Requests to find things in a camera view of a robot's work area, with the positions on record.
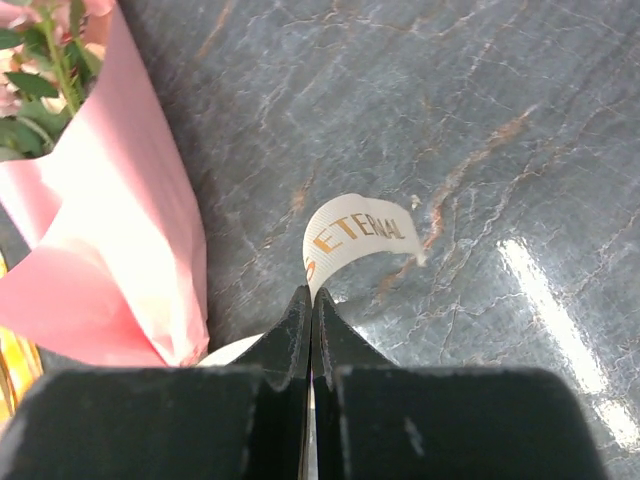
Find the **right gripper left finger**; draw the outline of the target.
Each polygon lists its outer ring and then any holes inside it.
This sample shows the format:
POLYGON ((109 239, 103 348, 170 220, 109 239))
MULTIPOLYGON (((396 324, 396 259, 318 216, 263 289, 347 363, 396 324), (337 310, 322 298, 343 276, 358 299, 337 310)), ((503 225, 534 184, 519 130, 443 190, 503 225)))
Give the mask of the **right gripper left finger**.
POLYGON ((301 479, 309 290, 226 366, 81 368, 36 382, 1 439, 5 479, 301 479))

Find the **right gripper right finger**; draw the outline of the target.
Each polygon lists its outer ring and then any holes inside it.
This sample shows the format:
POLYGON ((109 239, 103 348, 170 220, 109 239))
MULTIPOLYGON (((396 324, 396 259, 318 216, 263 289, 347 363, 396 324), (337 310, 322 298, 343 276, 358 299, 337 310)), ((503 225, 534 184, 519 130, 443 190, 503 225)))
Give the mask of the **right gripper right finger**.
POLYGON ((577 399, 531 367, 399 367, 339 315, 312 314, 323 479, 603 479, 577 399))

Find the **cream ribbon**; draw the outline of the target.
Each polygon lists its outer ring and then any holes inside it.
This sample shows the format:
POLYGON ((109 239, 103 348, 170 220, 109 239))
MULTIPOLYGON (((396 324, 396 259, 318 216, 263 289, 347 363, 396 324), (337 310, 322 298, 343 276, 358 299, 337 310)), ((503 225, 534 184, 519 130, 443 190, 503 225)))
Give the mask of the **cream ribbon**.
POLYGON ((227 234, 208 252, 213 345, 200 365, 225 366, 249 350, 274 325, 291 286, 316 293, 345 266, 377 253, 406 256, 402 273, 427 262, 410 213, 396 203, 355 193, 335 197, 313 213, 298 240, 281 242, 291 222, 286 214, 260 245, 227 234))

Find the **pink wrapping paper sheet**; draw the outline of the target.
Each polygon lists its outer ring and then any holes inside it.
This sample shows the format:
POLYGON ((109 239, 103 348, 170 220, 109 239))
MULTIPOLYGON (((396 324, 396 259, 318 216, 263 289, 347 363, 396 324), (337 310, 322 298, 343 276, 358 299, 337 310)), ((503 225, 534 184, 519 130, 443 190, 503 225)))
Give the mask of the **pink wrapping paper sheet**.
POLYGON ((202 220, 119 8, 89 98, 50 154, 2 164, 1 203, 29 246, 1 281, 4 327, 94 365, 205 354, 202 220))

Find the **pink rose stem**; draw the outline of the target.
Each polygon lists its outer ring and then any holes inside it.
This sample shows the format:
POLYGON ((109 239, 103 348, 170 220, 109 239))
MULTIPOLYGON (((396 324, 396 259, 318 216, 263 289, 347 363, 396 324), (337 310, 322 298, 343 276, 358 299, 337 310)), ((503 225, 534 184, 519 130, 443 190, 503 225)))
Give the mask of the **pink rose stem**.
POLYGON ((106 55, 114 1, 1 3, 1 160, 53 151, 106 55))

